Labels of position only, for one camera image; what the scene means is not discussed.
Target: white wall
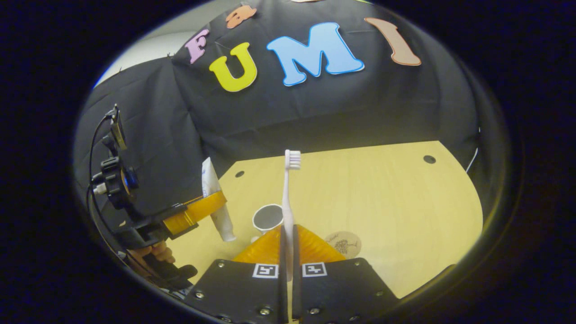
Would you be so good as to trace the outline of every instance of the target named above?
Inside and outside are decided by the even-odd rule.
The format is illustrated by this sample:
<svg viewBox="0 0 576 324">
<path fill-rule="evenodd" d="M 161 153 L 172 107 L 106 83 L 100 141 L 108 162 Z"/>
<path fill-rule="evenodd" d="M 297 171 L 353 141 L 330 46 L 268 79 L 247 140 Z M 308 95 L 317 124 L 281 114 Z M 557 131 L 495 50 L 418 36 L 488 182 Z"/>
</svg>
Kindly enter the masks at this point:
<svg viewBox="0 0 576 324">
<path fill-rule="evenodd" d="M 169 53 L 170 56 L 174 55 L 194 33 L 195 31 L 180 32 L 139 40 L 110 65 L 94 87 L 120 72 L 120 68 L 126 70 L 136 64 L 166 57 Z"/>
<path fill-rule="evenodd" d="M 196 31 L 216 16 L 240 5 L 238 0 L 214 0 L 193 8 L 153 29 L 126 49 L 94 85 L 122 70 L 153 59 L 174 55 Z"/>
</svg>

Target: human finger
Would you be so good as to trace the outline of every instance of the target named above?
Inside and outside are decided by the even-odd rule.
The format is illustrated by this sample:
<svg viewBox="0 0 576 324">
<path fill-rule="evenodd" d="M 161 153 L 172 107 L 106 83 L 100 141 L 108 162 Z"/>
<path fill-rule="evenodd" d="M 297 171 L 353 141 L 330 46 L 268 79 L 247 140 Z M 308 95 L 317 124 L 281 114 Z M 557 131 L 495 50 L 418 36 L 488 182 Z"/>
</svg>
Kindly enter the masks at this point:
<svg viewBox="0 0 576 324">
<path fill-rule="evenodd" d="M 165 241 L 160 241 L 154 245 L 152 245 L 152 254 L 153 255 L 158 255 L 160 253 L 163 253 L 166 250 L 166 242 Z"/>
<path fill-rule="evenodd" d="M 159 261 L 164 261 L 171 256 L 172 256 L 172 250 L 169 247 L 167 247 L 166 250 L 156 255 L 156 259 L 158 259 Z"/>
<path fill-rule="evenodd" d="M 138 256 L 143 257 L 152 251 L 152 246 L 137 248 L 132 251 L 134 252 L 133 254 L 137 254 Z"/>
</svg>

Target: yellow letter u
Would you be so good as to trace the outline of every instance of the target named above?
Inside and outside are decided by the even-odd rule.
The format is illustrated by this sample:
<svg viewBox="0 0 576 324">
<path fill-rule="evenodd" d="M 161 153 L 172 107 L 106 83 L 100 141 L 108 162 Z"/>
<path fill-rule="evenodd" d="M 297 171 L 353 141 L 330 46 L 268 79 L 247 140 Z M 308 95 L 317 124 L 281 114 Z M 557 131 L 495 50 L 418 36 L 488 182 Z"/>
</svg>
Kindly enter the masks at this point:
<svg viewBox="0 0 576 324">
<path fill-rule="evenodd" d="M 224 90 L 229 92 L 238 92 L 247 88 L 256 79 L 256 65 L 254 60 L 248 52 L 249 43 L 242 43 L 230 51 L 231 55 L 238 57 L 240 64 L 244 68 L 244 75 L 239 78 L 234 78 L 226 65 L 227 58 L 221 56 L 210 64 L 209 70 L 216 74 L 216 78 Z"/>
</svg>

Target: toothbrush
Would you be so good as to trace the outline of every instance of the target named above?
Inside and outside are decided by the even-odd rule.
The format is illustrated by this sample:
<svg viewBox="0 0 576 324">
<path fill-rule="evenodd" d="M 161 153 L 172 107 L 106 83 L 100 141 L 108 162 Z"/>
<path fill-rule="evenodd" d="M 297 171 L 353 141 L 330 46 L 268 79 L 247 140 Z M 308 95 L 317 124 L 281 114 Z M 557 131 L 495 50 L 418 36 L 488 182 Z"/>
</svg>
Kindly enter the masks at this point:
<svg viewBox="0 0 576 324">
<path fill-rule="evenodd" d="M 292 280 L 293 264 L 294 264 L 294 215 L 290 208 L 290 200 L 288 199 L 288 178 L 289 170 L 300 169 L 300 151 L 299 150 L 286 150 L 284 162 L 284 195 L 282 197 L 282 217 L 284 219 L 284 229 L 286 230 L 286 279 Z"/>
</svg>

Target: black cable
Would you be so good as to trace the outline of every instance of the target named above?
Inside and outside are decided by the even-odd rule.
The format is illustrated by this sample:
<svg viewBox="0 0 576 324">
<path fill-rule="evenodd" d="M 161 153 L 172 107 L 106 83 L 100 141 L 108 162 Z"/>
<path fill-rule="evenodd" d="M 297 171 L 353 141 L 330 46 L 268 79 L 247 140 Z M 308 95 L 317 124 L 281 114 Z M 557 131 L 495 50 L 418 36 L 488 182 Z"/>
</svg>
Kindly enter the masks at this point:
<svg viewBox="0 0 576 324">
<path fill-rule="evenodd" d="M 98 126 L 96 126 L 96 130 L 94 131 L 94 136 L 92 137 L 92 143 L 90 144 L 90 158 L 88 160 L 88 190 L 86 191 L 86 208 L 88 209 L 88 213 L 92 216 L 92 220 L 94 221 L 94 225 L 96 226 L 96 228 L 98 229 L 98 231 L 100 232 L 100 229 L 98 228 L 98 225 L 96 224 L 96 220 L 93 218 L 92 213 L 90 212 L 90 206 L 89 206 L 89 196 L 90 194 L 92 194 L 92 202 L 94 203 L 94 208 L 96 209 L 96 212 L 100 218 L 100 220 L 102 221 L 102 223 L 104 224 L 104 226 L 106 227 L 106 230 L 109 233 L 112 233 L 112 231 L 110 230 L 110 227 L 108 227 L 108 224 L 106 223 L 106 221 L 104 221 L 104 218 L 102 216 L 102 213 L 100 212 L 100 208 L 98 207 L 98 203 L 96 202 L 96 196 L 94 195 L 94 192 L 92 190 L 90 190 L 92 188 L 92 153 L 94 152 L 94 142 L 96 141 L 96 136 L 98 135 L 98 131 L 100 129 L 100 127 L 102 127 L 102 124 L 112 118 L 112 112 L 113 110 L 109 111 L 108 113 L 106 113 L 106 116 L 104 116 L 102 118 L 102 120 L 100 121 L 100 123 L 98 123 Z M 102 236 L 102 239 L 106 242 L 106 244 L 108 245 L 108 247 L 112 250 L 112 247 L 110 246 L 110 244 L 106 241 L 106 239 L 103 237 L 102 233 L 100 232 L 100 236 Z M 145 268 L 144 266 L 142 266 L 140 264 L 140 262 L 138 262 L 129 252 L 128 250 L 125 248 L 124 249 L 124 253 L 126 253 L 126 255 L 128 255 L 129 258 L 131 258 L 133 261 L 136 262 L 136 264 L 138 264 L 141 268 L 143 268 L 144 270 L 146 270 L 152 277 L 159 279 L 168 289 L 168 291 L 171 293 L 173 291 L 177 291 L 177 289 L 175 289 L 174 287 L 172 287 L 166 280 L 164 280 L 163 278 L 160 277 L 156 277 L 155 275 L 153 275 L 147 268 Z"/>
</svg>

